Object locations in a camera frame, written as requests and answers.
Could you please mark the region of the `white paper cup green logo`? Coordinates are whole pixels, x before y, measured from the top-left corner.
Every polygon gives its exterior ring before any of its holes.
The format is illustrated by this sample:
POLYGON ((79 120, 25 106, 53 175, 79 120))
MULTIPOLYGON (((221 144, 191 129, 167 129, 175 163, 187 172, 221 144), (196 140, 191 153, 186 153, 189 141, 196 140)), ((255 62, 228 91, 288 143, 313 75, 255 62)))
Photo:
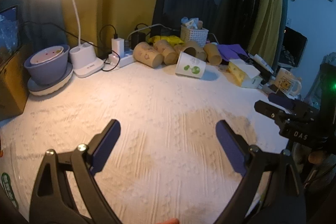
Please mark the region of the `white paper cup green logo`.
POLYGON ((205 70, 206 63, 204 61, 185 52, 180 52, 175 68, 176 75, 200 79, 203 77, 205 70))

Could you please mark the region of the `white power strip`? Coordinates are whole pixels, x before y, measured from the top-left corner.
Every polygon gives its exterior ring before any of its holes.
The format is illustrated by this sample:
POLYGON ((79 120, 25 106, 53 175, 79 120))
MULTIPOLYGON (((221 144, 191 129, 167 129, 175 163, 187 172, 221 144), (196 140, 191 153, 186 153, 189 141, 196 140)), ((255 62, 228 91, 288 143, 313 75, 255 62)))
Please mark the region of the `white power strip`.
POLYGON ((108 64, 112 65, 113 67, 117 67, 117 68, 123 68, 134 62, 135 62, 135 59, 133 57, 132 50, 128 50, 124 52, 123 57, 118 57, 117 53, 115 52, 110 53, 108 56, 108 64))

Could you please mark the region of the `white charger plug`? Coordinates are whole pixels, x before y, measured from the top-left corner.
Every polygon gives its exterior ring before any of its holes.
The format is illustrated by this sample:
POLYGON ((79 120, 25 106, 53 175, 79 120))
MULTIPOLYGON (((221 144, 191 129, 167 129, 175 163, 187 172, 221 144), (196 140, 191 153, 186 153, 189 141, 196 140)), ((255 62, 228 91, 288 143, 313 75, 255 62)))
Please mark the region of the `white charger plug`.
POLYGON ((118 34, 114 35, 114 38, 111 39, 112 51, 116 52, 121 58, 124 57, 125 54, 125 40, 123 38, 119 38, 118 34))

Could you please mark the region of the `black power adapter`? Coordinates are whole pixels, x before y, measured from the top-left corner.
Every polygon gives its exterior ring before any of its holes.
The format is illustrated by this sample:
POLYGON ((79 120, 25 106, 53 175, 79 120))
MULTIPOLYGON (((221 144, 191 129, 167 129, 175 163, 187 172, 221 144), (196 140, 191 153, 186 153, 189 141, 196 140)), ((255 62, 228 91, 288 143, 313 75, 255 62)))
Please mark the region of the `black power adapter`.
POLYGON ((146 41, 146 34, 144 32, 135 32, 131 34, 130 45, 131 49, 134 50, 135 47, 141 43, 146 41))

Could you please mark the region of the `pink inner bowl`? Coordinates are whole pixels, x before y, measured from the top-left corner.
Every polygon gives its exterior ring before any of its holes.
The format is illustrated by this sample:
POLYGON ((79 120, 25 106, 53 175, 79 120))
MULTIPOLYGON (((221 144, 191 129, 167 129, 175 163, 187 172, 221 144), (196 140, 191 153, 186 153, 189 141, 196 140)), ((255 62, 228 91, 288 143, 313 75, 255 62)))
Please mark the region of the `pink inner bowl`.
POLYGON ((64 51, 63 46, 53 46, 53 47, 45 48, 35 53, 33 57, 31 57, 30 64, 39 65, 39 64, 45 63, 61 55, 63 51, 64 51))

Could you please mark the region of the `purple cloth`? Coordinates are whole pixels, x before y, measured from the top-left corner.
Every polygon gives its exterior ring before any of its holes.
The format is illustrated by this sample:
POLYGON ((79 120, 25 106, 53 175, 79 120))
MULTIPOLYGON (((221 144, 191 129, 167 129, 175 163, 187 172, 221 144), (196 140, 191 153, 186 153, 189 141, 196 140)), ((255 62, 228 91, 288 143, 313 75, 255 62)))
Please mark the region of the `purple cloth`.
POLYGON ((222 59, 225 61, 230 61, 231 59, 240 59, 240 57, 243 57, 245 60, 249 57, 246 51, 243 50, 239 44, 220 44, 218 45, 218 51, 222 59))

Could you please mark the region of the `white cartoon mug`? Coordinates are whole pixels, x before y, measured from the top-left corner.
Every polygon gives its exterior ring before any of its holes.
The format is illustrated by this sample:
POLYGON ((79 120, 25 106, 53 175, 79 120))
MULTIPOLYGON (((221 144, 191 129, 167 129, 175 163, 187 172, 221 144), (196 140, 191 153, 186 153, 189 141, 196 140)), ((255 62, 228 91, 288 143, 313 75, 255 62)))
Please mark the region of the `white cartoon mug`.
POLYGON ((275 86, 287 96, 297 96, 302 89, 301 81, 290 71, 280 68, 274 81, 275 86))

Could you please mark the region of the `cartoon printed brown paper cup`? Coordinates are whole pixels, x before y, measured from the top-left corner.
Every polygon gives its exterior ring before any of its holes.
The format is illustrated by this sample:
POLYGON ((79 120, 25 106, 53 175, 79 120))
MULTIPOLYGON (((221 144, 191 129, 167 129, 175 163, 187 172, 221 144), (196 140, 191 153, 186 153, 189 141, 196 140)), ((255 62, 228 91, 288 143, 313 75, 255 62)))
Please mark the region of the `cartoon printed brown paper cup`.
POLYGON ((147 42, 141 42, 135 46, 133 58, 154 69, 163 63, 163 55, 147 42))

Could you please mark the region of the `yellow snack bag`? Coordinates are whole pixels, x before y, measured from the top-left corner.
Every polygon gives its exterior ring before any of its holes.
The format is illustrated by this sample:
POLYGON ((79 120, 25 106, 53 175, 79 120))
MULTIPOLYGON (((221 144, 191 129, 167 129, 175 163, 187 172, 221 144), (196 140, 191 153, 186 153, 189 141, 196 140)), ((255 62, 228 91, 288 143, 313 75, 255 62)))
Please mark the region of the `yellow snack bag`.
POLYGON ((155 44, 156 42, 160 40, 167 41, 172 47, 176 45, 183 45, 185 43, 181 38, 174 36, 174 35, 172 36, 159 36, 159 35, 153 36, 151 38, 148 38, 147 42, 155 44))

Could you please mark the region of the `purple bowl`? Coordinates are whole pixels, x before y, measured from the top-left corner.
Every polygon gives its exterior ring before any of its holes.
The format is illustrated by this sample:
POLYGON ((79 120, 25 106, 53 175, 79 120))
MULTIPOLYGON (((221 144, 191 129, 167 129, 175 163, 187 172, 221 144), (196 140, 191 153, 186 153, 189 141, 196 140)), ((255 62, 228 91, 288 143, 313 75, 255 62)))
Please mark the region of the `purple bowl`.
POLYGON ((33 57, 38 54, 45 54, 46 50, 50 50, 51 47, 41 50, 31 55, 25 62, 24 67, 27 69, 31 79, 40 86, 51 85, 57 83, 67 74, 68 67, 68 53, 70 46, 63 44, 58 47, 62 47, 63 50, 56 57, 43 61, 42 63, 33 64, 33 57))

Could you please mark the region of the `cardboard box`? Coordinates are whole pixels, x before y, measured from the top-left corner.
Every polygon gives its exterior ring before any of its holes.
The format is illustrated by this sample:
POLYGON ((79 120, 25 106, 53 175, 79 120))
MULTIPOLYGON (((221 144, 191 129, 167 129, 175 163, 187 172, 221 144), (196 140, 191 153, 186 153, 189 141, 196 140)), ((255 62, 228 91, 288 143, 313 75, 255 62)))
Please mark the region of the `cardboard box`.
POLYGON ((22 45, 1 65, 1 121, 21 115, 29 96, 27 82, 30 75, 24 62, 32 54, 30 44, 22 45))

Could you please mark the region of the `white plate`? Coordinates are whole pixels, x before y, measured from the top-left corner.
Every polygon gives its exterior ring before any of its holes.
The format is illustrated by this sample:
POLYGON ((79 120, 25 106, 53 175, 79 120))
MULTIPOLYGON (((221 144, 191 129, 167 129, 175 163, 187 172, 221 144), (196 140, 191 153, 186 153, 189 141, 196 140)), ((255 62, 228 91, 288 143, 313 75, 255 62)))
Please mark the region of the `white plate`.
POLYGON ((67 63, 66 71, 62 77, 53 84, 38 85, 32 78, 28 80, 27 88, 34 96, 46 96, 64 87, 72 78, 74 69, 71 63, 67 63))

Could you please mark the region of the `white plastic basket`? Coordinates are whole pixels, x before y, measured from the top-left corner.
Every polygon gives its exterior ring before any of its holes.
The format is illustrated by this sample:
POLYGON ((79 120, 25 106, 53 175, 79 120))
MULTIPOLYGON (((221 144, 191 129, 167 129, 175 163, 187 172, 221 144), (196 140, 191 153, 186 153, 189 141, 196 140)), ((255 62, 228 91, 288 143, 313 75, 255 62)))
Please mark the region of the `white plastic basket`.
POLYGON ((187 28, 185 26, 181 26, 181 34, 180 38, 184 41, 194 41, 197 42, 200 47, 204 47, 206 45, 207 37, 209 34, 209 30, 202 29, 192 29, 187 28))

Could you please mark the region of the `yellow tissue pack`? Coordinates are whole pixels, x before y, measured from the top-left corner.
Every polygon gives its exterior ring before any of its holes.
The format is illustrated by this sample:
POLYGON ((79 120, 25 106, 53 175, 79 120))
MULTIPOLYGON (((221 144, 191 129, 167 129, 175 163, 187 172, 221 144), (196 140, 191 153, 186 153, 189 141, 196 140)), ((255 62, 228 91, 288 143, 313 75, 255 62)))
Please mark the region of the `yellow tissue pack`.
POLYGON ((257 89, 261 84, 260 71, 242 59, 231 59, 228 70, 241 88, 257 89))

